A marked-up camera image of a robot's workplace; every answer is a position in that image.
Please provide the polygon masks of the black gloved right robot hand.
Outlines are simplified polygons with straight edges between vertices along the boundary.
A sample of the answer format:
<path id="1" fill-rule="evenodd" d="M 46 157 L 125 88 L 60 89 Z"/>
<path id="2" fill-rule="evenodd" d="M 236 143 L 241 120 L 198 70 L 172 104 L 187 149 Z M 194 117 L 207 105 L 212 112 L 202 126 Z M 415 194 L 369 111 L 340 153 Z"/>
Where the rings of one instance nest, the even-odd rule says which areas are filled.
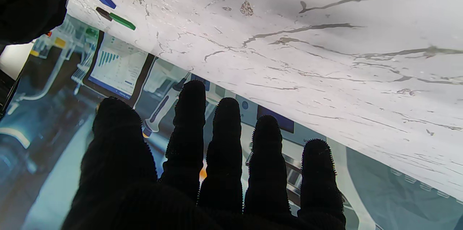
<path id="1" fill-rule="evenodd" d="M 1 0 L 1 45 L 28 44 L 63 24 L 68 0 Z"/>

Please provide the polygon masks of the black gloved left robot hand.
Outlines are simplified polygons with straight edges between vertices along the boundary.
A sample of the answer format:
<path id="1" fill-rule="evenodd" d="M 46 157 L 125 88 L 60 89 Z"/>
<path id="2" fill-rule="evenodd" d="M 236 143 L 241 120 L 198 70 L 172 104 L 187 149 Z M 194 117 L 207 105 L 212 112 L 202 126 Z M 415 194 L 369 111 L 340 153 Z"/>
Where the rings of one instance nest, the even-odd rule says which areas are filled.
<path id="1" fill-rule="evenodd" d="M 186 83 L 175 106 L 163 173 L 144 140 L 138 113 L 117 98 L 97 107 L 80 167 L 79 187 L 63 230 L 344 230 L 346 218 L 331 150 L 313 139 L 302 153 L 300 209 L 286 190 L 283 137 L 277 119 L 257 119 L 246 194 L 242 194 L 241 117 L 223 98 L 203 156 L 206 95 Z"/>

